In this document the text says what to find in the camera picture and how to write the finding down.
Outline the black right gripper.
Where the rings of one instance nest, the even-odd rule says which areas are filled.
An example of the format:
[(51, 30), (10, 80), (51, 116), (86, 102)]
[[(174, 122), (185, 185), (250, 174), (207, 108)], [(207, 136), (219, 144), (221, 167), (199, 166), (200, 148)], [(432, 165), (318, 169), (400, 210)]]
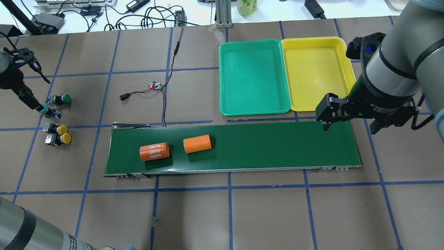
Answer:
[(344, 99), (329, 92), (316, 106), (316, 121), (322, 124), (323, 131), (344, 120), (341, 108), (350, 118), (373, 119), (370, 124), (372, 135), (392, 125), (401, 127), (416, 113), (411, 96), (388, 95), (366, 83), (355, 84), (346, 100), (344, 104)]

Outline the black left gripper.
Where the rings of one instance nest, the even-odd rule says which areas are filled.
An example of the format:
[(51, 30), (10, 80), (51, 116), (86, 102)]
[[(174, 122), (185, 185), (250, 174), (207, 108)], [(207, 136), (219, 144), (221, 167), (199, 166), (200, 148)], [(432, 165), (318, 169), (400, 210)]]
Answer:
[(18, 98), (30, 109), (43, 112), (45, 107), (35, 98), (32, 90), (23, 83), (23, 72), (14, 68), (14, 63), (9, 54), (0, 54), (0, 88), (12, 90)]

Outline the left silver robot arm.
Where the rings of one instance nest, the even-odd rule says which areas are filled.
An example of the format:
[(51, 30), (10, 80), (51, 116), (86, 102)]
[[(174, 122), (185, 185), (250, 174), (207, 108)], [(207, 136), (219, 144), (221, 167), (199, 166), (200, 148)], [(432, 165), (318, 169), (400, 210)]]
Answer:
[[(40, 104), (24, 84), (20, 70), (24, 65), (41, 73), (40, 65), (29, 49), (1, 50), (1, 89), (12, 90), (30, 109), (41, 114), (51, 113), (52, 110)], [(0, 201), (0, 228), (2, 250), (97, 249), (4, 198)]]

